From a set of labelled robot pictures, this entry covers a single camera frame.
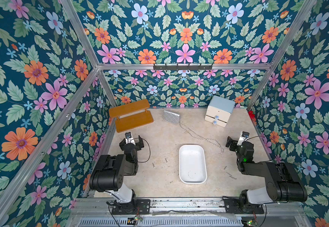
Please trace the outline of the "white plastic storage tray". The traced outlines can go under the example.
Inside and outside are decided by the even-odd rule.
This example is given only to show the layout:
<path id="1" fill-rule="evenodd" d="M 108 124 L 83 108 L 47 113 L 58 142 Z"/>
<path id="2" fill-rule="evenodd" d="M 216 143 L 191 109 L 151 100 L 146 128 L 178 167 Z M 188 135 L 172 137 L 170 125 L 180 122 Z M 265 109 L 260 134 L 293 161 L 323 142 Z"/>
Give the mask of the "white plastic storage tray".
<path id="1" fill-rule="evenodd" d="M 207 180 L 205 151 L 199 145 L 183 145 L 179 149 L 179 177 L 186 184 L 202 184 Z"/>

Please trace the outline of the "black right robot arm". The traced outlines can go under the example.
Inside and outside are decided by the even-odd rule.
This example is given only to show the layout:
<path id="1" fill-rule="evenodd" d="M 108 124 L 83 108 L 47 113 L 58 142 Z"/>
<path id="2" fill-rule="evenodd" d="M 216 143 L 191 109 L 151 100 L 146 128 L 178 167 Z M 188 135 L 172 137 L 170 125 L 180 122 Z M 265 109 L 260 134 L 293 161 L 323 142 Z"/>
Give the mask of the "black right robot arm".
<path id="1" fill-rule="evenodd" d="M 264 186 L 259 189 L 242 191 L 239 196 L 242 206 L 307 201 L 307 190 L 291 164 L 254 162 L 254 145 L 246 137 L 237 141 L 227 137 L 226 147 L 236 153 L 236 164 L 241 174 L 265 180 Z"/>

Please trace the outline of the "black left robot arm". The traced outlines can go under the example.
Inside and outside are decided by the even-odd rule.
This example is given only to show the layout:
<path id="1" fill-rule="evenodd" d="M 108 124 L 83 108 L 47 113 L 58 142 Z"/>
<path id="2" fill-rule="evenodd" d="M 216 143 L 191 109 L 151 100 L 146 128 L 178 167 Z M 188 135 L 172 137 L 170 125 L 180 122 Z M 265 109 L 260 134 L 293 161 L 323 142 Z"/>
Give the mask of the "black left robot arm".
<path id="1" fill-rule="evenodd" d="M 123 154 L 101 155 L 89 178 L 89 187 L 109 194 L 117 204 L 136 204 L 134 190 L 124 184 L 125 176 L 135 176 L 138 172 L 138 151 L 144 148 L 144 140 L 133 138 L 130 132 L 120 142 Z"/>

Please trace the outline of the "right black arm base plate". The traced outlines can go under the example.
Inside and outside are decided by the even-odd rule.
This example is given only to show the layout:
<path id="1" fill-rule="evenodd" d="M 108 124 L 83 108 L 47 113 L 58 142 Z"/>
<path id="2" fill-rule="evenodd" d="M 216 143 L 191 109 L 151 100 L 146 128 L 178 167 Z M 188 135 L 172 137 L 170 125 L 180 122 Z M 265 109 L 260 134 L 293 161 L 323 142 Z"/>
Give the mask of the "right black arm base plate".
<path id="1" fill-rule="evenodd" d="M 226 213 L 231 214 L 265 214 L 261 204 L 246 203 L 235 197 L 222 197 Z"/>

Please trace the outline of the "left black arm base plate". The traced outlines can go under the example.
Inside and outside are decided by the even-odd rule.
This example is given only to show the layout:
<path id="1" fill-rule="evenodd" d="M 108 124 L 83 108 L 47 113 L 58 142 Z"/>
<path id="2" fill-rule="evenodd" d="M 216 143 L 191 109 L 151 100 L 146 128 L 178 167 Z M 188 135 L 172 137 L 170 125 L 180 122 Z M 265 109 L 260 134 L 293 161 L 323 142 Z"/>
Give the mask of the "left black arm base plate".
<path id="1" fill-rule="evenodd" d="M 115 202 L 111 210 L 114 215 L 142 215 L 150 213 L 150 199 L 135 199 L 129 203 Z"/>

